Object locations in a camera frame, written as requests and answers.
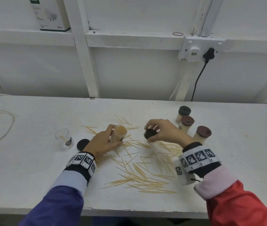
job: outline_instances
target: electrical outlet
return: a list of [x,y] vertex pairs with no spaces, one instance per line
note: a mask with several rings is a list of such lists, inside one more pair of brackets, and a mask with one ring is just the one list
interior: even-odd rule
[[214,37],[184,36],[183,48],[178,58],[188,62],[204,62],[203,55],[209,48],[214,48],[217,57],[225,49],[225,39]]

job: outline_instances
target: person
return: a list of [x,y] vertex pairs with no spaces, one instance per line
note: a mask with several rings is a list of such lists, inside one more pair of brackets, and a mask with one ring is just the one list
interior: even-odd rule
[[[98,158],[122,145],[122,141],[109,143],[115,125],[98,133],[84,148]],[[179,144],[183,152],[202,146],[184,134],[169,120],[150,120],[145,129],[158,133],[148,139],[149,143],[165,141]],[[71,165],[60,174],[43,200],[26,215],[19,226],[76,226],[84,205],[83,196],[89,178],[81,165]],[[207,202],[211,225],[267,225],[267,207],[252,192],[245,191],[243,184],[221,163],[214,162],[192,171],[203,181],[195,191]]]

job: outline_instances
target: white table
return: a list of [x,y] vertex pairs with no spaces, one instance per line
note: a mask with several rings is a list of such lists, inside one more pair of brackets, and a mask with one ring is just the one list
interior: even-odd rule
[[[0,213],[28,213],[77,152],[76,145],[59,149],[54,137],[58,129],[68,128],[77,143],[93,136],[81,126],[98,127],[95,130],[99,131],[109,123],[117,124],[117,114],[133,126],[141,126],[130,133],[135,140],[142,140],[149,119],[174,122],[182,105],[191,108],[196,121],[189,134],[193,135],[199,125],[209,127],[213,134],[205,144],[238,176],[245,189],[267,206],[267,105],[1,96],[0,109],[14,114],[15,123],[0,141]],[[11,117],[0,114],[0,136],[10,124]],[[127,149],[141,156],[147,154],[147,149]],[[116,166],[108,160],[92,178],[82,215],[207,218],[205,202],[193,191],[194,185],[181,186],[177,178],[166,186],[176,194],[142,193],[125,189],[126,184],[99,189],[121,179],[118,173],[123,172]]]

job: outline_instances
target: floor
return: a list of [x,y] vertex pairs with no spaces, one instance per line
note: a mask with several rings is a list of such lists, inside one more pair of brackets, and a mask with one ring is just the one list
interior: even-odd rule
[[[16,226],[24,215],[5,215],[0,214],[0,226]],[[79,226],[93,226],[92,217],[82,216]],[[174,226],[171,221],[165,218],[132,218],[132,221],[140,226]],[[115,224],[98,224],[97,226],[113,226]],[[207,219],[192,219],[184,223],[177,224],[177,226],[209,226]]]

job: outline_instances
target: container with maroon lid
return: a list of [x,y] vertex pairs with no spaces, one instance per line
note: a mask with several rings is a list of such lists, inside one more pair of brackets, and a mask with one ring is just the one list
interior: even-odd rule
[[207,138],[212,135],[211,130],[206,126],[198,126],[196,133],[193,137],[195,142],[200,142],[203,144]]
[[180,109],[178,110],[178,114],[177,114],[177,117],[175,119],[175,122],[177,124],[180,124],[181,123],[181,118],[183,116],[188,116],[190,115],[191,113],[191,109],[187,106],[181,106]]
[[194,119],[190,116],[183,116],[178,126],[184,133],[188,133],[189,128],[194,124]]

